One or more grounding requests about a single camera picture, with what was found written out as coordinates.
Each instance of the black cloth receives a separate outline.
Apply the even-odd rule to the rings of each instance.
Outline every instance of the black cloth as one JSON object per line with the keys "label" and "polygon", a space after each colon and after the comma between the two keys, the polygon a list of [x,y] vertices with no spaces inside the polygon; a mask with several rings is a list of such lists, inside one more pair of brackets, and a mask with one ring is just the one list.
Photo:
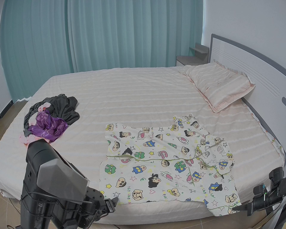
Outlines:
{"label": "black cloth", "polygon": [[38,102],[30,107],[28,114],[26,114],[24,118],[24,136],[27,137],[31,133],[28,130],[29,126],[29,119],[33,114],[38,112],[38,108],[43,105],[44,103],[49,102],[51,105],[50,107],[46,108],[54,118],[62,118],[64,121],[67,122],[68,125],[73,124],[80,118],[79,113],[75,111],[76,104],[78,103],[75,97],[67,97],[65,94],[59,94],[58,96],[45,98],[43,101]]}

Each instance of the white headboard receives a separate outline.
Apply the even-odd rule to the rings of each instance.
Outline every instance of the white headboard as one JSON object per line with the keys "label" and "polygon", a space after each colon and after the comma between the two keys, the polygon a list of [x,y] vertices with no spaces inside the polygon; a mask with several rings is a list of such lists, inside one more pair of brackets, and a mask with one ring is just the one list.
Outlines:
{"label": "white headboard", "polygon": [[245,72],[256,84],[243,101],[263,127],[286,149],[286,69],[263,54],[212,34],[208,63],[213,60]]}

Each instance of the pillowcase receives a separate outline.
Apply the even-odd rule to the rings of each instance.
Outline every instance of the pillowcase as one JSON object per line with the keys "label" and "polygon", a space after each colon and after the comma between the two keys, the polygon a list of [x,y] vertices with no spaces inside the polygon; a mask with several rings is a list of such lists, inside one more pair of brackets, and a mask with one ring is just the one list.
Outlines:
{"label": "pillowcase", "polygon": [[188,77],[215,113],[255,87],[245,73],[225,68],[215,60],[198,66],[186,65],[179,72]]}

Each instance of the baseboard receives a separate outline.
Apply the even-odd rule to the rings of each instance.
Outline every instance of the baseboard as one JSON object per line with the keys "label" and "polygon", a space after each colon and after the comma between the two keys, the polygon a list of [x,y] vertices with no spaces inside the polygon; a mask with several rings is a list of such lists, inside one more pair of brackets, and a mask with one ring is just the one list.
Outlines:
{"label": "baseboard", "polygon": [[4,117],[6,112],[10,109],[10,107],[13,105],[13,101],[11,100],[8,105],[3,109],[3,111],[0,113],[0,119]]}

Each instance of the bed sheet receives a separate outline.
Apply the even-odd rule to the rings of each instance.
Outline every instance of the bed sheet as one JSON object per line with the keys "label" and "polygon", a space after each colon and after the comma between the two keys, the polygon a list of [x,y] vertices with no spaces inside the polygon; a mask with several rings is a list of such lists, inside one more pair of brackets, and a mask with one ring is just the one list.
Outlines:
{"label": "bed sheet", "polygon": [[[174,115],[192,113],[213,135],[226,139],[235,157],[232,173],[241,202],[252,199],[252,189],[269,184],[269,172],[283,159],[248,109],[236,101],[214,113],[186,76],[170,68],[115,68],[54,76],[28,101],[0,141],[0,188],[20,199],[25,174],[26,147],[19,141],[30,106],[60,93],[75,96],[80,119],[51,145],[73,163],[98,189],[100,163],[108,142],[105,126],[169,126]],[[104,224],[146,224],[211,216],[204,203],[161,201],[118,205],[100,220]]]}

